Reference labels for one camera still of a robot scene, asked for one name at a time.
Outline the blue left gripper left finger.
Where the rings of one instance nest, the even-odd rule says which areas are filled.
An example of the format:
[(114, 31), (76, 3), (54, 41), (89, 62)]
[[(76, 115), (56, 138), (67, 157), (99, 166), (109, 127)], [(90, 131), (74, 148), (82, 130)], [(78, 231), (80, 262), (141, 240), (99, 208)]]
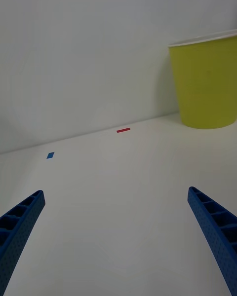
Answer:
[(0, 295), (4, 295), (27, 240), (45, 206), (38, 190), (0, 218)]

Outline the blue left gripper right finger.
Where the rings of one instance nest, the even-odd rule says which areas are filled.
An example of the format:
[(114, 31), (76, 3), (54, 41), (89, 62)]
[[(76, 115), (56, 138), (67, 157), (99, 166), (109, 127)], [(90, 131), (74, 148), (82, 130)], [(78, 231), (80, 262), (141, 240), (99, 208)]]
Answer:
[(237, 295), (237, 217), (195, 187), (188, 203), (210, 246), (231, 295)]

